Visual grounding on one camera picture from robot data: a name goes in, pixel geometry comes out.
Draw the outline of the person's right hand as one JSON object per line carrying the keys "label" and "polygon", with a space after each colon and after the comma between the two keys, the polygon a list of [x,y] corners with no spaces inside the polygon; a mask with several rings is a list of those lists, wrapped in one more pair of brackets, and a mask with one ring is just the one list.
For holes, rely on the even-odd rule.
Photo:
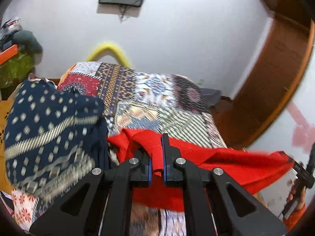
{"label": "person's right hand", "polygon": [[295,197],[297,198],[298,203],[294,211],[299,211],[305,206],[306,187],[301,188],[299,185],[299,179],[296,179],[286,199],[286,202],[291,202]]}

